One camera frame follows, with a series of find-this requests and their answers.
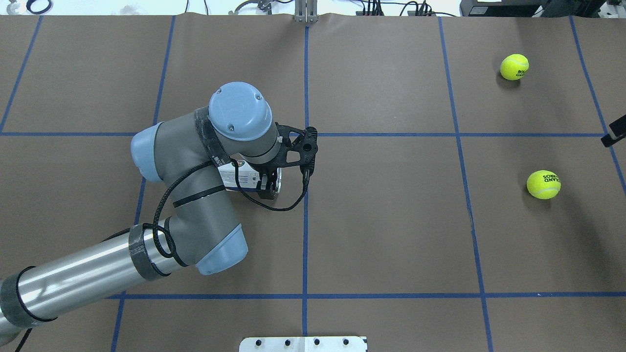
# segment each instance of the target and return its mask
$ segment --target yellow tennis ball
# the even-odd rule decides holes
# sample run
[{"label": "yellow tennis ball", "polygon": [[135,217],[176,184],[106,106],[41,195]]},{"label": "yellow tennis ball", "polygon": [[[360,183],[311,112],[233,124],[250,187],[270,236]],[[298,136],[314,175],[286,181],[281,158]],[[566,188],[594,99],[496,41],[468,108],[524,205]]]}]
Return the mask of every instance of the yellow tennis ball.
[{"label": "yellow tennis ball", "polygon": [[561,190],[561,180],[552,171],[539,170],[530,174],[526,188],[535,198],[550,199]]},{"label": "yellow tennis ball", "polygon": [[509,55],[500,64],[500,74],[510,81],[524,77],[526,71],[528,71],[528,59],[522,54]]}]

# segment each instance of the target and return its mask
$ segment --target blue tape line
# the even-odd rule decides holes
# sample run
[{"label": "blue tape line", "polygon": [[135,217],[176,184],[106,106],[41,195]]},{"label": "blue tape line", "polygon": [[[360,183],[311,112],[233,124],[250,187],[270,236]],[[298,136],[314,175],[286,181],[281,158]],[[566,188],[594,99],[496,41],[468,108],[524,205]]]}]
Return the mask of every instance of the blue tape line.
[{"label": "blue tape line", "polygon": [[156,96],[155,116],[152,120],[152,125],[156,125],[158,121],[158,112],[161,107],[161,96],[163,95],[163,85],[165,85],[165,73],[167,72],[167,63],[170,60],[170,48],[172,47],[172,37],[174,35],[174,24],[176,23],[176,16],[172,16],[172,22],[170,23],[170,34],[167,38],[167,48],[165,49],[165,59],[163,60],[163,70],[161,71],[161,82],[158,86],[158,94]]},{"label": "blue tape line", "polygon": [[311,293],[309,299],[480,298],[480,293]]},{"label": "blue tape line", "polygon": [[[459,292],[459,293],[268,293],[268,294],[124,294],[124,299],[134,300],[238,300],[238,299],[479,299],[495,298],[554,298],[554,297],[626,297],[626,291],[590,292]],[[121,294],[106,299],[119,299]]]},{"label": "blue tape line", "polygon": [[308,302],[309,295],[309,192],[304,195],[304,236],[302,240],[302,335],[309,334]]},{"label": "blue tape line", "polygon": [[303,336],[309,335],[308,310],[309,310],[309,299],[306,297],[302,298],[302,335]]},{"label": "blue tape line", "polygon": [[[167,72],[167,63],[170,57],[170,48],[172,47],[172,36],[174,33],[174,24],[176,23],[176,16],[172,16],[172,21],[170,23],[170,34],[167,39],[167,48],[165,49],[165,59],[163,60],[163,70],[161,72],[161,81],[159,82],[158,94],[156,96],[156,104],[155,104],[155,116],[152,120],[152,125],[157,124],[158,120],[158,112],[159,107],[161,105],[161,96],[163,94],[163,85],[165,84],[165,73]],[[139,188],[139,196],[137,199],[137,208],[135,209],[135,225],[139,224],[139,217],[141,215],[141,207],[143,206],[143,194],[146,189],[146,179],[144,177],[141,178],[141,186]],[[111,352],[115,352],[117,349],[117,341],[120,335],[120,327],[121,327],[121,318],[124,313],[124,302],[126,301],[126,291],[120,294],[120,305],[118,308],[118,316],[115,322],[115,331],[113,332],[113,340],[111,342]]]},{"label": "blue tape line", "polygon": [[443,23],[441,17],[439,21],[439,35],[441,37],[441,50],[443,52],[443,63],[446,68],[446,79],[448,81],[448,93],[450,95],[450,108],[452,111],[452,119],[454,121],[454,132],[456,133],[456,148],[459,153],[459,163],[461,164],[461,176],[463,177],[463,188],[465,190],[465,202],[468,208],[469,221],[471,223],[471,236],[474,246],[474,259],[476,261],[476,274],[478,276],[478,288],[481,294],[481,303],[483,306],[483,319],[485,321],[485,333],[487,337],[487,347],[489,352],[493,352],[493,340],[491,338],[491,324],[489,322],[489,312],[487,309],[487,299],[485,297],[485,284],[483,282],[483,271],[480,264],[480,254],[478,251],[478,240],[476,239],[476,226],[474,224],[474,215],[471,208],[470,188],[468,186],[468,179],[465,172],[465,159],[463,157],[463,146],[461,145],[461,136],[459,134],[459,123],[456,116],[456,106],[454,104],[454,92],[452,91],[452,79],[450,77],[450,67],[448,63],[448,52],[446,51],[446,40],[443,33]]},{"label": "blue tape line", "polygon": [[18,77],[15,79],[15,84],[13,85],[11,96],[9,97],[9,101],[6,104],[6,108],[4,109],[4,115],[2,117],[2,121],[0,122],[0,132],[2,132],[2,130],[4,129],[6,120],[9,118],[9,111],[11,111],[11,105],[13,105],[13,98],[15,98],[15,94],[18,92],[19,82],[22,80],[22,75],[24,74],[26,63],[28,62],[28,58],[31,56],[31,52],[35,44],[35,39],[37,38],[37,33],[39,33],[39,27],[41,27],[41,22],[43,22],[43,17],[44,16],[40,16],[39,20],[37,21],[37,26],[35,26],[35,30],[33,32],[33,37],[31,38],[30,44],[28,44],[28,50],[26,50],[26,55],[24,55],[24,61],[22,61],[22,67],[19,68]]},{"label": "blue tape line", "polygon": [[[132,137],[137,132],[0,132],[14,137]],[[602,133],[491,133],[491,132],[321,132],[320,137],[578,137],[600,138]]]},{"label": "blue tape line", "polygon": [[304,28],[304,126],[309,126],[309,26]]},{"label": "blue tape line", "polygon": [[[309,126],[309,26],[304,27],[304,126]],[[304,195],[302,220],[302,335],[309,334],[309,191]]]},{"label": "blue tape line", "polygon": [[318,133],[319,137],[455,137],[454,133],[411,133],[411,132],[391,132],[391,133],[351,133],[351,132],[339,132],[339,133]]},{"label": "blue tape line", "polygon": [[[574,35],[574,42],[576,42],[576,50],[578,51],[578,58],[580,59],[580,65],[583,68],[583,72],[585,73],[585,78],[587,79],[587,85],[589,86],[589,91],[591,92],[591,97],[593,98],[593,104],[595,105],[595,111],[598,113],[598,118],[600,119],[600,124],[602,124],[602,130],[606,135],[608,133],[607,124],[604,122],[604,116],[602,116],[602,110],[600,109],[600,103],[598,102],[598,97],[595,95],[595,90],[593,89],[593,84],[591,83],[591,77],[589,77],[589,72],[587,71],[587,65],[585,64],[585,58],[583,57],[583,51],[580,48],[580,41],[578,40],[578,32],[576,31],[576,24],[574,24],[574,17],[570,16],[570,26],[572,27],[572,34]],[[615,169],[617,171],[617,175],[619,176],[620,183],[622,184],[622,190],[624,194],[626,194],[626,182],[624,182],[624,177],[622,174],[622,168],[620,167],[620,163],[615,156],[615,150],[613,147],[610,147],[611,157],[613,158],[613,163],[615,164]]]},{"label": "blue tape line", "polygon": [[299,293],[278,294],[127,294],[125,299],[179,299],[179,300],[218,300],[218,299],[302,299]]},{"label": "blue tape line", "polygon": [[501,292],[486,293],[487,298],[550,298],[550,297],[626,297],[626,292]]},{"label": "blue tape line", "polygon": [[461,137],[593,137],[601,138],[602,133],[471,133],[459,132]]},{"label": "blue tape line", "polygon": [[120,303],[118,305],[118,315],[115,319],[115,329],[113,330],[113,339],[111,341],[111,352],[115,352],[117,349],[117,341],[120,337],[120,328],[121,328],[121,317],[124,314],[124,295],[126,291],[120,294]]},{"label": "blue tape line", "polygon": [[135,225],[139,224],[139,216],[141,215],[141,207],[143,205],[143,193],[146,190],[146,178],[141,178],[141,186],[139,187],[139,198],[137,200],[137,208],[135,209]]},{"label": "blue tape line", "polygon": [[321,132],[320,137],[581,137],[601,138],[602,133],[491,133],[491,132]]},{"label": "blue tape line", "polygon": [[576,32],[576,26],[574,25],[574,18],[570,16],[570,25],[572,26],[572,34],[574,35],[574,42],[576,42],[576,50],[578,50],[578,58],[580,59],[580,64],[583,66],[583,72],[585,73],[585,78],[587,79],[587,85],[589,86],[589,90],[591,91],[591,97],[593,98],[593,104],[595,105],[595,111],[598,112],[598,117],[600,118],[600,123],[602,124],[602,130],[604,134],[607,134],[607,125],[604,123],[604,117],[602,117],[602,111],[600,111],[600,104],[598,103],[598,98],[595,96],[595,90],[593,89],[593,85],[591,84],[591,78],[589,77],[589,72],[587,72],[587,66],[585,65],[585,60],[583,59],[583,52],[580,49],[580,42],[578,41],[578,33]]},{"label": "blue tape line", "polygon": [[1,132],[14,137],[132,137],[136,132]]}]

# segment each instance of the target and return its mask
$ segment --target black cord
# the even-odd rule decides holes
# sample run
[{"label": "black cord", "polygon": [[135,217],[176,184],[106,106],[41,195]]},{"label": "black cord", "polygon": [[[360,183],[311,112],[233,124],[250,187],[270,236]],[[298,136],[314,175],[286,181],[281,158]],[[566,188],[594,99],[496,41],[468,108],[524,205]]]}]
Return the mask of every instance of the black cord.
[{"label": "black cord", "polygon": [[46,8],[44,8],[41,11],[33,11],[33,9],[31,9],[31,6],[33,5],[33,3],[36,0],[28,0],[26,1],[26,9],[28,10],[28,12],[30,12],[31,14],[44,14],[47,13],[48,10],[50,10],[52,8],[52,0],[48,0],[48,5],[46,6]]},{"label": "black cord", "polygon": [[442,12],[438,12],[438,11],[433,11],[433,12],[428,12],[428,13],[423,13],[422,16],[430,16],[432,14],[446,14],[448,16],[452,16],[452,17],[458,17],[455,14],[451,14],[451,13],[442,13]]},{"label": "black cord", "polygon": [[300,201],[302,201],[302,199],[304,198],[304,195],[307,193],[307,190],[309,189],[309,179],[307,177],[303,177],[302,178],[302,194],[300,194],[300,197],[298,198],[298,200],[296,200],[295,203],[293,203],[291,206],[286,207],[286,208],[274,208],[271,207],[267,204],[263,204],[261,202],[259,202],[258,200],[252,198],[251,196],[249,196],[247,193],[245,193],[245,191],[243,190],[243,188],[241,187],[241,185],[239,184],[239,163],[235,160],[235,159],[230,159],[230,162],[233,164],[233,166],[235,167],[235,183],[237,184],[237,189],[239,190],[239,192],[241,192],[241,194],[244,195],[244,197],[246,199],[248,199],[249,201],[251,201],[252,203],[259,205],[267,210],[271,210],[273,212],[288,212],[291,209],[295,208]]},{"label": "black cord", "polygon": [[19,342],[18,347],[15,349],[15,352],[20,352],[22,350],[22,347],[24,347],[24,343],[26,343],[26,340],[28,339],[28,336],[30,336],[32,331],[33,331],[33,328],[26,330],[24,337],[22,337],[22,341]]},{"label": "black cord", "polygon": [[[182,259],[180,259],[180,257],[178,256],[178,253],[176,252],[176,244],[174,243],[174,238],[172,237],[172,234],[170,233],[169,230],[164,229],[162,227],[160,227],[158,225],[158,221],[159,218],[161,217],[161,212],[163,211],[163,207],[165,206],[165,202],[167,202],[167,198],[169,198],[170,194],[172,193],[172,191],[174,191],[174,189],[180,185],[181,182],[183,182],[187,177],[191,176],[191,174],[193,174],[194,172],[201,170],[205,167],[211,166],[213,165],[213,162],[211,160],[208,160],[204,163],[201,163],[200,165],[196,165],[192,168],[190,168],[189,170],[187,170],[183,175],[181,175],[176,181],[174,181],[174,183],[172,183],[167,190],[165,191],[165,193],[163,194],[163,197],[161,197],[161,201],[158,204],[158,207],[156,207],[156,212],[155,212],[155,216],[153,219],[153,223],[152,223],[152,239],[154,240],[155,243],[155,247],[157,249],[157,251],[159,252],[159,254],[161,254],[161,256],[165,257],[165,258],[174,258],[176,260],[176,262],[181,265],[181,266],[187,266]],[[165,241],[167,242],[167,245],[170,249],[170,252],[166,252],[162,245],[161,245],[161,241],[159,241],[158,239],[158,233],[157,230],[160,230],[163,232],[163,234],[165,235]]]},{"label": "black cord", "polygon": [[130,227],[129,227],[129,228],[127,228],[127,229],[123,229],[122,231],[119,231],[119,232],[118,232],[118,233],[116,233],[115,235],[111,235],[111,236],[107,237],[107,238],[106,238],[104,241],[102,241],[102,242],[106,242],[106,241],[108,241],[108,240],[110,240],[110,239],[114,239],[115,237],[122,236],[123,234],[126,234],[126,233],[128,233],[128,232],[130,232]]},{"label": "black cord", "polygon": [[241,4],[239,4],[239,6],[237,6],[237,8],[235,9],[235,12],[239,12],[239,10],[241,10],[242,8],[244,8],[244,6],[249,5],[249,4],[256,4],[255,1],[244,1]]},{"label": "black cord", "polygon": [[402,8],[402,11],[400,11],[400,14],[398,16],[402,16],[402,14],[404,13],[404,9],[406,9],[406,7],[409,6],[410,4],[415,4],[415,13],[417,13],[418,7],[419,7],[418,2],[417,1],[409,1],[408,3],[404,4],[404,7]]}]

